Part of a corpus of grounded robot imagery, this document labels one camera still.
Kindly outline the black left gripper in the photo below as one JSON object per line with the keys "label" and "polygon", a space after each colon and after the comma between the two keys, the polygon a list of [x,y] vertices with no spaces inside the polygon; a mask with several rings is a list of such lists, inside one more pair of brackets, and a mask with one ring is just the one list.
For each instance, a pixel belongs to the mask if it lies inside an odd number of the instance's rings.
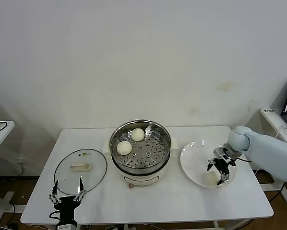
{"label": "black left gripper", "polygon": [[54,208],[60,214],[58,225],[77,225],[77,222],[74,218],[75,209],[81,204],[81,200],[86,194],[86,190],[84,189],[84,184],[82,182],[82,177],[80,177],[79,182],[79,191],[76,196],[65,196],[59,198],[57,196],[58,180],[55,182],[52,188],[52,193],[49,194],[50,201],[54,204]]}

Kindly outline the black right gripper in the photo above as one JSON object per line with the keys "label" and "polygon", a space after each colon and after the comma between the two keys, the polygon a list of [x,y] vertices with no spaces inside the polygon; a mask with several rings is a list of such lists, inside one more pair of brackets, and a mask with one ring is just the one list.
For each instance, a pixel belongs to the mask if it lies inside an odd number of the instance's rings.
{"label": "black right gripper", "polygon": [[214,158],[208,160],[207,171],[209,171],[212,166],[215,165],[217,170],[220,172],[220,180],[217,182],[217,185],[221,185],[229,181],[229,169],[230,165],[229,158]]}

